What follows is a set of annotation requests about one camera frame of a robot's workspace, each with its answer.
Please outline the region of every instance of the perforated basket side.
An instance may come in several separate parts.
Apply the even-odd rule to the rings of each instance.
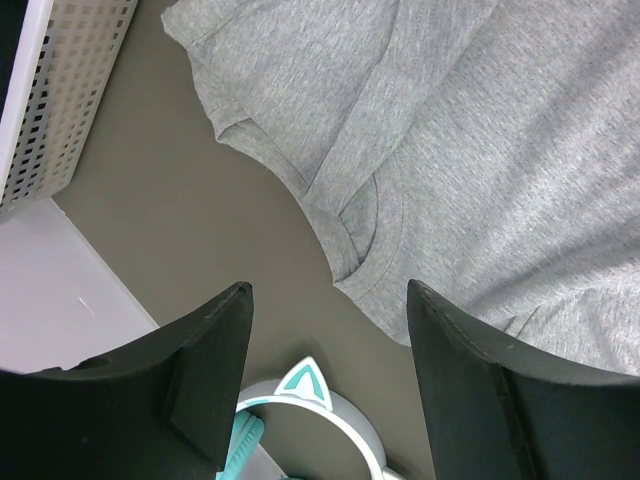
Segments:
[[[66,187],[137,0],[55,0],[0,218]]]

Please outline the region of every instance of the laundry basket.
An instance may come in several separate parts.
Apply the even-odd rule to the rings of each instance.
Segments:
[[[0,220],[71,181],[136,4],[29,1],[0,125],[15,145],[0,155]]]

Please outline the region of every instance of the teal and white object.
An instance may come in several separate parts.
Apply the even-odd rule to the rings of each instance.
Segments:
[[[242,469],[258,447],[264,434],[264,422],[248,412],[238,412],[233,419],[229,453],[224,472],[216,480],[237,480]]]
[[[403,480],[387,467],[382,442],[367,417],[345,398],[329,390],[312,357],[299,362],[282,380],[267,380],[244,389],[240,392],[236,412],[266,403],[295,405],[329,420],[360,450],[372,480]]]

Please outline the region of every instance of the t-shirt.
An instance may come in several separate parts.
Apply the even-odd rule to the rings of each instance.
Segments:
[[[415,278],[640,374],[640,3],[182,0],[163,20],[218,140],[285,183],[391,338]]]

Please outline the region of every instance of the black object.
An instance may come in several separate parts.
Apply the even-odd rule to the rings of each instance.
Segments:
[[[4,110],[26,11],[27,0],[2,0],[0,6],[0,117]]]
[[[72,370],[0,371],[0,478],[211,480],[224,468],[251,332],[238,283]]]
[[[438,480],[637,480],[640,378],[531,347],[409,282]]]

